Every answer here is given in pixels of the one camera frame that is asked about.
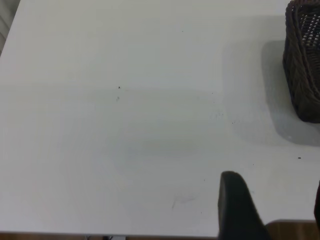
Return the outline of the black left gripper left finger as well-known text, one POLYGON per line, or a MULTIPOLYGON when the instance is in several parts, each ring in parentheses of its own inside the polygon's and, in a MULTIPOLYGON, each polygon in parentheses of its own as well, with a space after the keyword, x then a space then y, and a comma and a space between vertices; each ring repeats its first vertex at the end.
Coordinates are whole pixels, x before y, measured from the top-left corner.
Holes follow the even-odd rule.
POLYGON ((249 188, 234 171, 220 175, 218 195, 219 240, 270 240, 249 188))

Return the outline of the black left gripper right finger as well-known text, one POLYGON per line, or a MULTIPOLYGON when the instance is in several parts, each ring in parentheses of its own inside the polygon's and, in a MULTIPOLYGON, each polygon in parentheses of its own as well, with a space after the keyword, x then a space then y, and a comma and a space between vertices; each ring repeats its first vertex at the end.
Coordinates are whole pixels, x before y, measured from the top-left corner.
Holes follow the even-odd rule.
POLYGON ((314 203, 314 218, 316 222, 320 221, 320 183, 318 184, 315 203, 314 203))

